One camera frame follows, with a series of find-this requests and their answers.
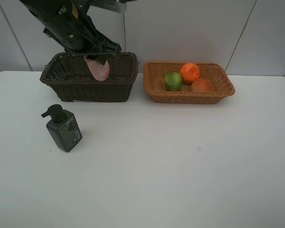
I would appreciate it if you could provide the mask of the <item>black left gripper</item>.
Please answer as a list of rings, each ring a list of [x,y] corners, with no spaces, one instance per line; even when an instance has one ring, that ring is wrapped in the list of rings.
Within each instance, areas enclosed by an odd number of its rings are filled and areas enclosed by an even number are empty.
[[[61,4],[50,19],[45,21],[43,32],[73,55],[87,55],[91,68],[102,68],[105,55],[117,56],[121,52],[118,43],[99,32],[88,16],[91,4]]]

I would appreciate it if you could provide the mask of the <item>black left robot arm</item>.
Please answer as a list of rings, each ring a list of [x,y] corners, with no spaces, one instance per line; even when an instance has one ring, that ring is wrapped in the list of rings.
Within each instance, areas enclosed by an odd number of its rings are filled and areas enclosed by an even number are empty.
[[[121,47],[93,24],[87,12],[91,6],[118,11],[116,0],[22,0],[21,3],[44,26],[43,33],[59,43],[66,52],[86,56],[104,64],[109,55],[118,56]]]

